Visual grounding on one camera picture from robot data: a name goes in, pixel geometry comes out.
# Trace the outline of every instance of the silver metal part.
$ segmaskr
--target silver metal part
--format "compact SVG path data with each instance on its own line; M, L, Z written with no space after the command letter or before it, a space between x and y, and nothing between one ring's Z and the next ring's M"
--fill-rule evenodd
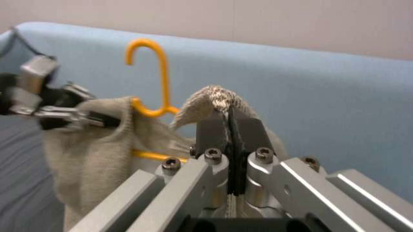
M251 205L260 208L270 207L279 209L281 207L280 203L266 188L252 180L249 176L247 176L244 198Z
M181 168L181 161L175 157L168 157L162 162L162 171L165 175L175 175Z
M301 160L306 163L310 168L312 168L314 171L319 172L320 171L320 162L311 156L304 156L301 158Z
M70 232L124 232L162 187L161 179L138 170L78 222Z
M221 161L218 164L212 165L212 186L214 187L210 202L205 205L205 208L217 209L226 205L227 190L228 190L228 166L229 160L225 155L220 155ZM201 155L199 160L208 162L209 158L206 155Z
M42 90L44 79L58 67L57 61L38 55L23 64L18 86L28 92L38 94Z
M25 89L14 87L12 88L12 100L14 105L22 105L27 108L36 109L42 99L34 93L28 92Z
M17 115L30 116L34 112L34 109L23 105L13 105L10 107L10 111Z
M259 184L261 171L254 167L260 166L265 169L266 174L270 174L272 167L278 164L277 157L272 158L272 162L262 161L257 159L256 152L252 153L247 158L247 178L244 194L244 216L245 217L265 217L265 218L280 218L282 217L282 209L280 203L275 199L272 193L267 188Z
M86 112L81 112L76 108L70 107L44 106L34 115L39 118L61 118L67 122L70 122L70 124L65 128L60 129L64 131L82 130L87 125L97 127L104 126L103 122L88 118L88 114Z
M315 215L335 232L392 231L298 158L275 165L248 162L247 175L266 187L293 217Z
M270 207L256 207L248 201L244 201L242 216L244 218L281 218L284 212Z
M205 161L211 165L219 164L222 159L222 153L218 148L209 148L204 153Z
M210 165L189 159L127 231L176 231L187 215L197 217L208 203L212 178Z
M271 163L274 157L274 152L268 147L259 147L255 151L255 158L261 163Z
M63 86L62 89L65 89L67 91L70 91L70 92L76 94L77 96L81 97L84 101L88 101L88 100L92 100L92 99L96 98L94 95L92 95L89 92L89 90L87 90L86 88L83 88L79 85L76 85L72 82L69 82L67 85Z
M327 180L396 231L413 231L413 206L360 172L341 171Z

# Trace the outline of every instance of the gray mattress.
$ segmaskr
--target gray mattress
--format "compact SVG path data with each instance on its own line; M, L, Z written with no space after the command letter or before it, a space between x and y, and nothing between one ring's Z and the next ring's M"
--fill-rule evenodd
M38 125L0 116L0 231L58 232L62 224Z

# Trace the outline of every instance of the black cable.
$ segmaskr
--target black cable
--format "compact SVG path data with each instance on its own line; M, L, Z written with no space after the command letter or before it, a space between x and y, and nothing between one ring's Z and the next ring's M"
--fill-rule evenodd
M10 30L12 31L12 35L9 41L7 42L6 46L3 48L2 51L0 51L0 59L3 58L5 55L7 55L10 52L10 50L12 50L16 40L19 40L19 42L21 42L29 51L31 51L35 55L43 55L51 59L55 59L55 57L43 54L39 52L38 50L36 50L33 46L31 46L29 42L27 42L27 40L20 34L17 28L11 27Z

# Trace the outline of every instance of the screw head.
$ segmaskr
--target screw head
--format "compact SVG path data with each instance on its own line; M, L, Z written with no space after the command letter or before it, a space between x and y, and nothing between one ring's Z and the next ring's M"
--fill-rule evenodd
M320 170L320 162L311 156L301 157L301 160L314 171L318 172Z
M259 147L255 150L255 158L263 164L272 163L274 152L268 147Z
M192 144L192 145L189 147L189 155L190 155L192 158L195 158L195 156L196 156L195 144Z
M222 153L218 148L209 148L204 153L205 161L210 165L219 164L222 160Z
M175 175L181 168L181 161L175 157L166 158L162 162L162 171L165 175Z

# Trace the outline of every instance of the hex socket screw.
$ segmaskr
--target hex socket screw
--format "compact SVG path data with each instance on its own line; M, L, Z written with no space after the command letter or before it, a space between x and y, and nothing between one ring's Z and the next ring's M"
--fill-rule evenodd
M262 164L272 163L274 152L268 147L259 147L255 150L255 158Z
M216 165L221 163L222 160L222 153L218 148L209 148L205 150L204 153L205 161L210 165Z
M162 162L162 171L165 175L175 175L181 168L181 161L175 157L166 158Z

